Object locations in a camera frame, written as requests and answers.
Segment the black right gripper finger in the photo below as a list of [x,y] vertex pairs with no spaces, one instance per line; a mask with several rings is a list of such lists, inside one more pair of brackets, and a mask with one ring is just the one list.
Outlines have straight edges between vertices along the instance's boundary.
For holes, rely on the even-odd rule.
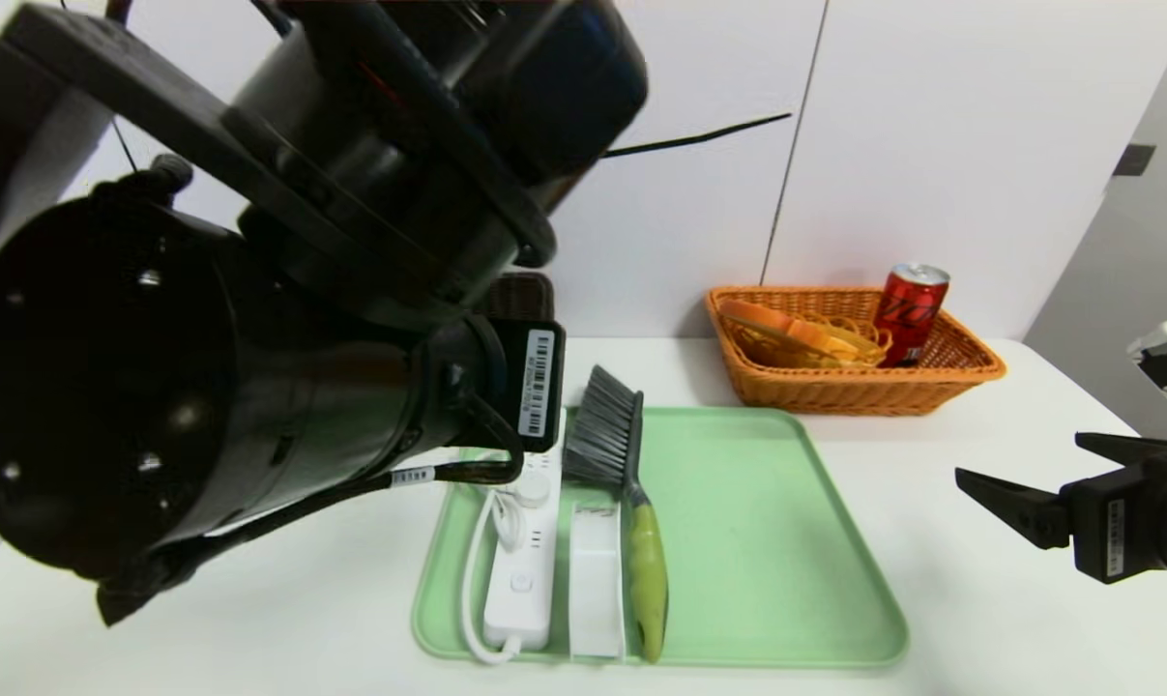
[[1162,439],[1095,432],[1075,433],[1075,445],[1124,467],[1144,462],[1167,450],[1167,440]]
[[1023,483],[955,468],[958,489],[1037,549],[1065,549],[1072,542],[1061,495]]

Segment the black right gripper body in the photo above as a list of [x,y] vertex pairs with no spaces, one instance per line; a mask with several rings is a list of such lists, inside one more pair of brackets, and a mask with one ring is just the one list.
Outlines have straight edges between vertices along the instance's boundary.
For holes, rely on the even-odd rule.
[[1065,489],[1075,568],[1114,583],[1167,571],[1167,450]]

